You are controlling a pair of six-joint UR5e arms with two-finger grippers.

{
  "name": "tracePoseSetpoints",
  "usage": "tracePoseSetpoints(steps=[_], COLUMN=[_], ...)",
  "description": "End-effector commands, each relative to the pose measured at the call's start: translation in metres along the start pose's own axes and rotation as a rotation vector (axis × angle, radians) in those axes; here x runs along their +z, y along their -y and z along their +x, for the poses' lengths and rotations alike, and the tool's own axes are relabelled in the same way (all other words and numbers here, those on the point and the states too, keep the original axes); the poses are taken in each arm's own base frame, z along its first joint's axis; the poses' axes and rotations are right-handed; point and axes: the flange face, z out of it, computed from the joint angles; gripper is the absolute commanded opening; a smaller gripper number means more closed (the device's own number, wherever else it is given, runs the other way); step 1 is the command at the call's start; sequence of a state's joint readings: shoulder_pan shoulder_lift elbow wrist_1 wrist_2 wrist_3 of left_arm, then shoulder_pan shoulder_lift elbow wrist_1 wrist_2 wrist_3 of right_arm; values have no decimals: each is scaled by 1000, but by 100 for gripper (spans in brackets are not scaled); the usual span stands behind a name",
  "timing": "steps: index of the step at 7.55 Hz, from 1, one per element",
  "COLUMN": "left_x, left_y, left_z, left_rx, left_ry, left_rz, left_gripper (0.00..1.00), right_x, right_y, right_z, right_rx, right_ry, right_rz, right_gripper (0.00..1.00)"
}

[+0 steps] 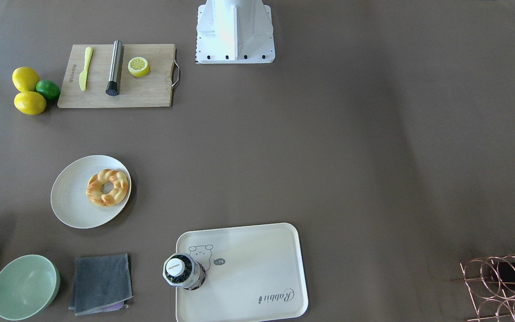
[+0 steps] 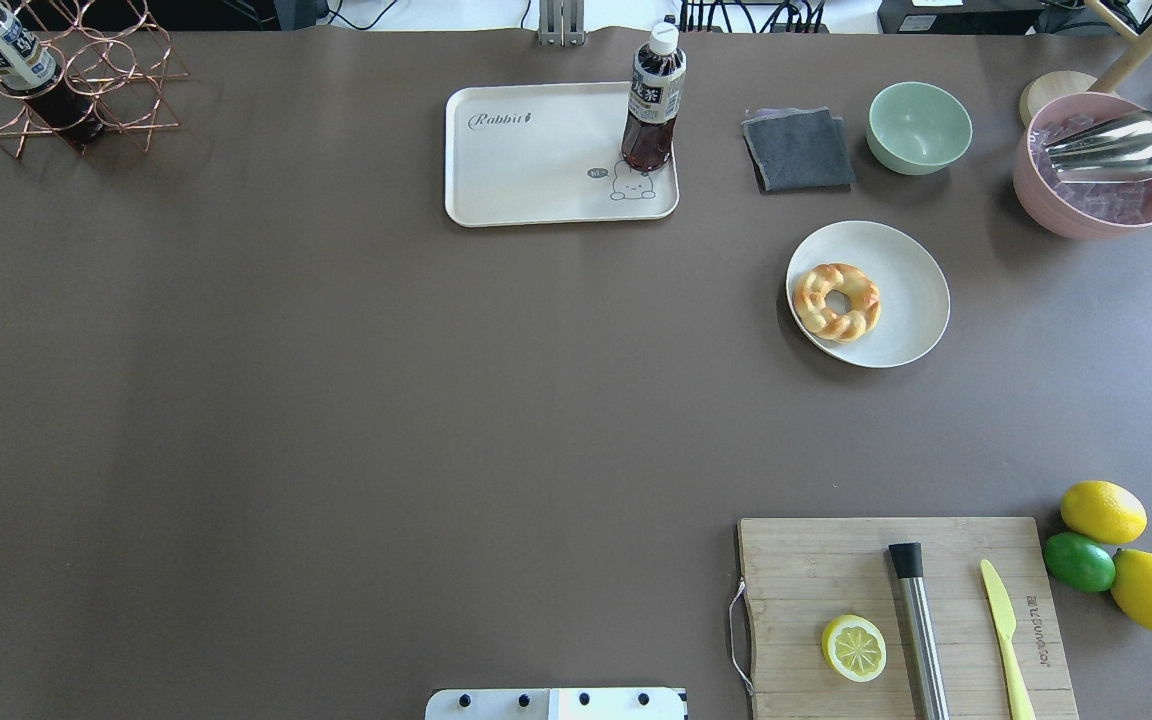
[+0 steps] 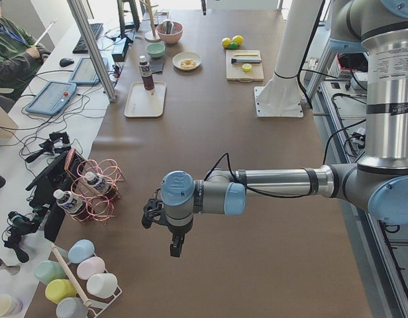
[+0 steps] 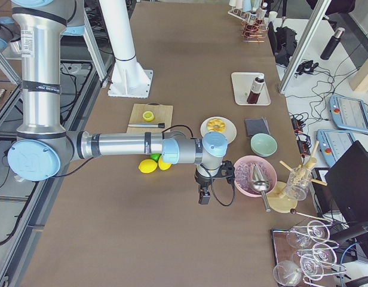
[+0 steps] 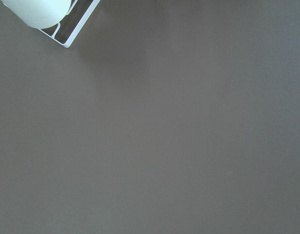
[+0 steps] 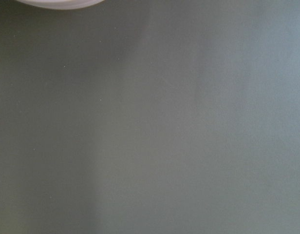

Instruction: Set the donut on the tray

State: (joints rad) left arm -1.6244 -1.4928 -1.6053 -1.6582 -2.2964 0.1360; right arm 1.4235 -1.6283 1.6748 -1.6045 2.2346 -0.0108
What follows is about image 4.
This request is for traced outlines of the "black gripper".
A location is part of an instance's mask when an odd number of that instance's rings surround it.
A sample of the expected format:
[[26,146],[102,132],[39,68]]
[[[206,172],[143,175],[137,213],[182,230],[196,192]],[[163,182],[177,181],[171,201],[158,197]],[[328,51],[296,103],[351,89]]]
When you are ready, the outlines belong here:
[[196,183],[198,184],[199,204],[202,205],[209,204],[210,193],[208,192],[208,188],[213,182],[211,177],[212,177],[211,171],[209,171],[205,167],[196,167],[194,178]]

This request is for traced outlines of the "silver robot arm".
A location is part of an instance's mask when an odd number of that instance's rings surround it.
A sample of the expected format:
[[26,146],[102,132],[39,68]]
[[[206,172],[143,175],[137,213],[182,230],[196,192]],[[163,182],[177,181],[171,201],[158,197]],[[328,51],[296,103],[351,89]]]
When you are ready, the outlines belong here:
[[14,57],[21,56],[21,29],[11,17],[2,16],[0,17],[0,52],[6,49]]
[[182,132],[90,134],[69,132],[60,122],[60,38],[83,30],[81,1],[13,1],[21,28],[23,122],[8,152],[11,170],[30,181],[58,177],[72,161],[103,155],[161,154],[165,163],[194,164],[199,203],[214,196],[213,181],[231,166],[228,141],[219,132],[187,138]]

